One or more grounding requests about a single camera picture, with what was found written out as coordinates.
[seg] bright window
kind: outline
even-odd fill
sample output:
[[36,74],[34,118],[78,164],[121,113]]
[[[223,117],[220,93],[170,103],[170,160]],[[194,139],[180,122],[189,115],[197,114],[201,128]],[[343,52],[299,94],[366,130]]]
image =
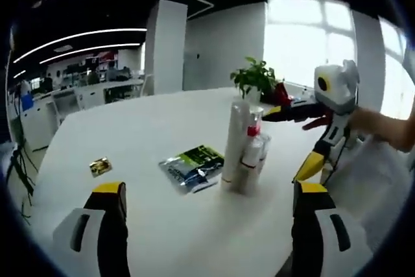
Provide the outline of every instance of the bright window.
[[381,113],[398,118],[402,102],[403,70],[401,64],[389,55],[386,55],[385,90]]
[[335,33],[328,34],[327,48],[330,64],[342,65],[343,60],[355,59],[355,43],[349,36]]
[[380,22],[385,48],[391,50],[399,56],[403,56],[397,28],[384,19],[380,19]]
[[264,60],[277,78],[314,87],[315,67],[342,65],[345,59],[355,60],[347,5],[327,0],[268,1]]
[[407,71],[403,69],[403,94],[402,94],[402,107],[400,111],[400,119],[408,119],[412,111],[415,97],[415,85],[412,79],[409,77]]
[[30,81],[30,86],[32,87],[32,90],[39,88],[40,87],[40,77],[32,79]]
[[338,29],[352,30],[350,9],[342,3],[334,3],[326,1],[324,3],[326,9],[327,23]]
[[277,78],[313,86],[314,68],[326,63],[326,33],[305,25],[268,25],[264,56]]
[[144,71],[144,65],[145,65],[145,43],[141,46],[141,58],[140,58],[140,70]]
[[270,0],[268,3],[270,23],[309,24],[323,21],[317,0]]
[[385,88],[381,113],[392,118],[407,119],[412,111],[415,85],[401,65],[407,39],[402,30],[379,18],[385,45]]

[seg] white robot head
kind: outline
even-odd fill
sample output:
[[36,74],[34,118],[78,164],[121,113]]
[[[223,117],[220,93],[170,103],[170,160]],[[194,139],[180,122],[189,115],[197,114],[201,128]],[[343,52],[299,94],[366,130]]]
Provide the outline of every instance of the white robot head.
[[346,114],[356,106],[359,82],[359,72],[352,60],[344,60],[343,66],[318,66],[314,71],[314,96],[336,114]]

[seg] white bottle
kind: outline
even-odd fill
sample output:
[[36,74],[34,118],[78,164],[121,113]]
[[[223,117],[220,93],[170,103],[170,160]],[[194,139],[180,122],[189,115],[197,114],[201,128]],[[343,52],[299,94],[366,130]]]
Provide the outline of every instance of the white bottle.
[[243,195],[252,195],[258,183],[257,166],[263,151],[263,140],[258,136],[252,136],[252,141],[247,144],[239,168],[231,181],[231,191]]
[[221,182],[225,190],[229,190],[246,144],[246,128],[248,127],[249,116],[250,108],[246,101],[232,103]]
[[262,133],[260,133],[259,138],[262,139],[262,141],[263,141],[263,148],[262,148],[262,152],[261,152],[261,158],[259,159],[259,164],[257,166],[257,172],[260,175],[262,169],[264,168],[265,159],[267,158],[271,137],[268,134],[262,132]]

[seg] gold card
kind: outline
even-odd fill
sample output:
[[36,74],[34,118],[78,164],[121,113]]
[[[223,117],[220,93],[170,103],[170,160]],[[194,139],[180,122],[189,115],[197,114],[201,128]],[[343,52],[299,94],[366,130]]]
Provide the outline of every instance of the gold card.
[[92,176],[96,178],[97,176],[103,175],[105,172],[111,170],[112,166],[107,158],[101,158],[91,163],[89,168],[91,169]]

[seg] plant pot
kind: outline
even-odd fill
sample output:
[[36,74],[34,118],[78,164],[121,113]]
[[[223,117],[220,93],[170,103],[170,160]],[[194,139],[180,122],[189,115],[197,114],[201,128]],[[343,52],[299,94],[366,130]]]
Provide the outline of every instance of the plant pot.
[[251,88],[252,89],[249,91],[249,93],[245,94],[245,100],[247,100],[250,104],[258,105],[259,101],[261,100],[261,92],[257,87]]

